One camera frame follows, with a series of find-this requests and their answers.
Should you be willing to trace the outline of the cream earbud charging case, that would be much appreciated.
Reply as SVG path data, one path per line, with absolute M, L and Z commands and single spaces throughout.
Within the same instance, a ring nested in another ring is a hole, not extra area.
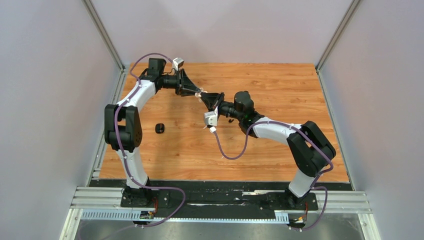
M 202 92 L 203 92 L 203 89 L 201 88 L 199 92 L 196 92 L 194 94 L 194 96 L 198 99 L 199 102 L 202 102 Z

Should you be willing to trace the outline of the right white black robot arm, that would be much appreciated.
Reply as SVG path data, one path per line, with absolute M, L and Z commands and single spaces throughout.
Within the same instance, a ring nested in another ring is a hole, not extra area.
M 194 95 L 207 107 L 204 122 L 215 136 L 219 117 L 224 116 L 238 120 L 246 138 L 273 140 L 289 147 L 297 166 L 295 177 L 285 190 L 290 208 L 301 207 L 320 176 L 333 170 L 336 150 L 315 122 L 286 123 L 259 114 L 248 91 L 237 92 L 232 102 L 225 100 L 224 93 L 204 91 Z

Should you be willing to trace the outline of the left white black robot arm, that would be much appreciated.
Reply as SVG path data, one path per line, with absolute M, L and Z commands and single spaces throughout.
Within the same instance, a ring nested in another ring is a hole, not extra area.
M 140 111 L 161 89 L 174 89 L 181 97 L 201 91 L 185 73 L 182 58 L 171 60 L 172 74 L 165 72 L 166 63 L 164 58 L 150 58 L 148 67 L 135 77 L 135 86 L 128 95 L 104 109 L 105 142 L 117 152 L 125 171 L 126 187 L 122 197 L 142 207 L 152 203 L 153 193 L 141 160 L 143 131 Z

